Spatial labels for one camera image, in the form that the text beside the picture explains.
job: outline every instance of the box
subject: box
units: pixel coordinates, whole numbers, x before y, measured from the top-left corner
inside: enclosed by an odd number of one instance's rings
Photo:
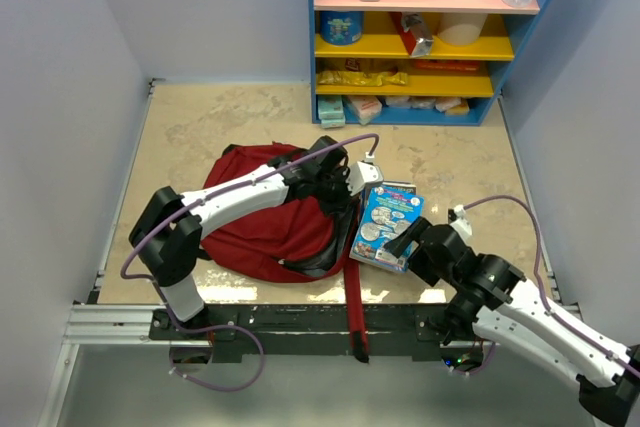
[[[396,258],[384,250],[384,244],[398,237],[420,216],[423,204],[424,199],[413,192],[384,184],[374,188],[349,256],[392,272],[406,272],[411,247]]]
[[[338,129],[340,127],[344,127],[345,123],[346,123],[346,119],[343,115],[341,119],[321,120],[320,127],[322,127],[323,129]]]
[[[367,125],[382,112],[382,102],[375,95],[347,95],[345,103],[360,125]]]
[[[341,95],[318,96],[318,118],[320,120],[344,120]]]

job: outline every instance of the cable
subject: cable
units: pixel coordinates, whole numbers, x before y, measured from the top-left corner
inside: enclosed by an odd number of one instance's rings
[[[562,325],[565,329],[567,329],[573,335],[575,335],[579,339],[585,341],[591,347],[593,347],[594,349],[596,349],[599,352],[601,352],[602,354],[604,354],[608,359],[613,360],[620,367],[623,367],[625,370],[631,372],[634,376],[636,376],[638,379],[640,379],[640,371],[638,369],[634,368],[628,362],[625,362],[624,360],[620,359],[612,351],[608,350],[606,347],[600,345],[595,340],[593,340],[590,337],[586,336],[585,334],[580,332],[578,329],[573,327],[571,324],[569,324],[562,317],[560,317],[558,314],[553,312],[553,308],[551,307],[551,304],[549,304],[549,299],[547,299],[547,294],[544,291],[544,283],[542,281],[542,276],[540,275],[540,258],[542,257],[542,240],[541,240],[541,235],[540,235],[540,226],[538,225],[538,221],[536,220],[535,215],[533,215],[533,212],[531,211],[531,208],[526,203],[524,203],[522,200],[518,199],[517,197],[513,197],[511,195],[502,195],[501,194],[501,195],[492,195],[492,196],[489,196],[489,197],[485,197],[484,199],[480,199],[480,200],[476,200],[475,202],[471,202],[470,204],[465,205],[464,209],[465,210],[473,209],[474,207],[477,207],[478,205],[481,205],[481,204],[484,204],[485,202],[490,202],[490,201],[493,201],[493,200],[511,200],[511,201],[515,202],[516,204],[518,204],[520,207],[522,207],[527,212],[527,214],[529,215],[529,218],[531,219],[531,223],[533,224],[533,230],[534,230],[535,235],[536,235],[536,255],[535,255],[535,260],[533,262],[533,275],[536,278],[536,284],[537,284],[537,287],[538,287],[538,292],[540,293],[540,302],[542,302],[542,305],[543,305],[545,311],[556,322],[558,322],[560,325]]]
[[[484,342],[484,339],[481,341],[480,343],[480,348],[482,348],[482,342]],[[467,354],[470,354],[471,352],[473,352],[473,348],[476,346],[476,344],[478,343],[478,336],[475,336],[473,338],[473,344],[471,344],[471,348],[469,349],[469,351],[467,352]]]
[[[258,338],[248,329],[245,329],[244,327],[240,327],[238,325],[212,325],[209,327],[203,327],[201,329],[187,329],[185,327],[183,327],[180,324],[180,321],[178,320],[178,318],[176,317],[175,313],[173,312],[173,310],[171,309],[171,306],[169,305],[169,303],[167,302],[167,298],[164,296],[164,294],[162,293],[162,290],[160,290],[160,287],[158,286],[158,284],[156,283],[155,279],[153,278],[152,275],[150,274],[129,274],[127,273],[127,270],[129,269],[129,266],[131,265],[131,263],[133,262],[133,260],[140,254],[140,252],[142,252],[142,249],[144,249],[144,247],[151,241],[151,239],[153,239],[156,235],[158,235],[158,233],[160,233],[162,230],[164,230],[169,224],[171,224],[171,222],[173,222],[176,219],[179,219],[180,217],[182,217],[183,215],[185,215],[187,212],[189,212],[191,209],[198,207],[200,205],[204,205],[206,204],[209,200],[213,199],[214,197],[217,197],[219,195],[222,194],[226,194],[227,192],[231,192],[233,190],[236,189],[240,189],[242,187],[246,187],[249,185],[253,185],[256,184],[258,182],[262,182],[263,180],[268,179],[269,177],[276,175],[276,174],[281,174],[282,172],[291,169],[292,167],[295,167],[297,165],[300,165],[308,160],[311,160],[315,157],[318,157],[320,155],[323,155],[327,152],[330,152],[332,150],[335,150],[337,148],[343,147],[345,145],[348,144],[352,144],[354,142],[359,142],[361,140],[366,140],[366,139],[373,139],[373,145],[371,146],[371,150],[368,152],[369,155],[372,155],[376,148],[378,147],[378,143],[380,141],[380,137],[378,136],[378,134],[362,134],[362,135],[358,135],[356,137],[352,137],[350,139],[347,140],[343,140],[341,142],[337,142],[335,144],[332,144],[328,147],[325,147],[323,149],[320,149],[316,152],[313,152],[311,154],[307,154],[304,155],[302,157],[300,157],[299,159],[290,162],[288,164],[283,165],[282,167],[279,167],[276,170],[273,170],[271,172],[268,172],[264,175],[261,175],[259,177],[257,177],[255,180],[245,180],[242,182],[237,182],[235,184],[231,184],[231,185],[227,185],[226,187],[222,187],[221,189],[215,190],[213,192],[210,192],[209,194],[207,194],[204,198],[198,199],[194,202],[191,202],[188,205],[185,205],[184,207],[178,209],[176,212],[174,212],[173,214],[171,214],[170,216],[168,216],[166,219],[164,219],[162,222],[160,222],[154,229],[151,230],[151,232],[149,232],[146,236],[144,236],[142,238],[142,240],[133,248],[133,250],[131,251],[131,253],[127,256],[127,258],[125,259],[124,263],[122,264],[122,268],[120,269],[120,277],[122,277],[123,279],[126,280],[133,280],[133,279],[144,279],[144,280],[148,280],[149,282],[151,282],[151,285],[153,285],[153,288],[156,290],[158,296],[160,297],[160,299],[162,300],[162,303],[164,304],[164,306],[167,309],[167,314],[169,315],[169,318],[171,319],[171,323],[173,324],[173,326],[176,328],[176,330],[183,332],[185,334],[203,334],[203,333],[207,333],[207,332],[213,332],[213,331],[218,331],[218,330],[235,330],[237,332],[241,332],[243,334],[245,334],[246,336],[248,336],[255,344],[256,347],[258,348],[258,353],[260,355],[260,365],[258,366],[258,370],[256,371],[255,375],[253,377],[251,377],[251,379],[249,379],[248,381],[244,382],[243,384],[240,384],[236,387],[225,387],[225,386],[221,386],[221,385],[215,385],[215,384],[211,384],[209,382],[205,382],[203,380],[200,380],[196,377],[193,377],[191,375],[187,375],[183,372],[180,372],[177,369],[177,366],[173,360],[173,358],[169,358],[171,367],[172,367],[172,372],[175,370],[183,379],[189,380],[197,385],[200,385],[201,387],[205,387],[207,389],[210,390],[216,390],[216,391],[220,391],[220,392],[237,392],[239,390],[243,390],[246,389],[247,387],[249,387],[250,385],[252,385],[256,380],[258,380],[258,377],[260,377],[260,375],[262,374],[262,371],[264,370],[264,364],[265,364],[265,355],[264,355],[264,348],[262,346],[262,344],[260,343],[260,340],[258,340]]]
[[[480,341],[480,350],[481,351],[484,350],[484,339]],[[492,342],[491,347],[489,347],[489,351],[487,352],[487,355],[484,357],[484,360],[482,361],[482,364],[480,364],[478,367],[476,367],[475,369],[463,372],[463,371],[456,370],[453,366],[451,366],[449,367],[449,372],[464,375],[465,377],[479,374],[489,366],[489,364],[491,363],[495,355],[496,355],[496,343]]]

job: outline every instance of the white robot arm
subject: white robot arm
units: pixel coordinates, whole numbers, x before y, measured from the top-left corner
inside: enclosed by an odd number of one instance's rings
[[[439,280],[457,293],[430,326],[446,333],[444,343],[470,333],[522,354],[575,388],[582,406],[614,426],[626,425],[640,394],[640,346],[627,347],[596,332],[548,299],[531,280],[495,255],[475,254],[465,243],[471,227],[464,209],[450,224],[416,220],[387,244],[400,255],[417,248],[409,269],[430,285]]]
[[[327,150],[336,142],[321,137],[306,154]],[[245,215],[292,200],[314,196],[326,212],[340,210],[367,187],[382,183],[380,169],[369,162],[343,166],[343,147],[329,150],[299,167],[287,168],[290,156],[272,159],[253,172],[208,189],[176,194],[158,190],[133,228],[135,247],[172,213],[196,203],[189,213],[144,245],[139,255],[149,268],[176,317],[187,322],[204,311],[193,276],[200,241],[211,232]],[[208,202],[196,202],[211,198]]]
[[[364,188],[382,182],[382,173],[370,162],[343,166],[346,151],[334,149],[335,143],[319,139],[307,151],[315,152],[314,159],[304,164],[278,157],[210,189],[178,195],[165,187],[154,194],[129,241],[180,322],[197,321],[206,311],[191,272],[200,241],[209,233],[252,212],[308,196],[327,211],[344,209]],[[171,216],[175,220],[168,226]],[[456,289],[444,314],[430,319],[429,327],[446,333],[444,344],[479,336],[525,355],[577,388],[580,403],[592,415],[623,427],[640,393],[640,346],[627,347],[594,331],[504,259],[475,254],[465,243],[470,236],[471,226],[458,206],[450,212],[450,224],[419,218],[386,245],[399,256],[416,242],[409,268],[432,286],[442,279]]]

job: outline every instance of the marble floor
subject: marble floor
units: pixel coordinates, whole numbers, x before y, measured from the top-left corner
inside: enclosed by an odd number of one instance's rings
[[[425,197],[423,215],[446,222],[447,209],[493,194],[524,199],[502,114],[491,109],[482,127],[366,126],[331,130],[337,140],[365,132],[380,134],[376,163],[389,180],[412,181]],[[131,250],[127,236],[150,196],[171,185],[177,192],[198,190],[214,161],[229,144],[279,141],[310,146],[326,134],[311,124],[309,86],[158,85],[122,206],[99,296],[102,304],[152,304],[157,298],[144,281],[122,280],[120,266]],[[360,158],[368,142],[349,146]],[[535,237],[517,205],[497,201],[470,212],[476,252],[494,253],[532,275]],[[131,272],[144,272],[138,260]],[[256,281],[198,261],[194,272],[207,302],[344,302],[342,276],[300,285]],[[368,303],[444,302],[453,289],[430,288],[411,272],[393,274],[364,265],[362,298]]]

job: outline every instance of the blue container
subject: blue container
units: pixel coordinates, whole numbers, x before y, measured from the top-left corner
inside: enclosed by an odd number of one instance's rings
[[[364,12],[320,12],[320,35],[325,42],[333,45],[349,45],[362,37]]]

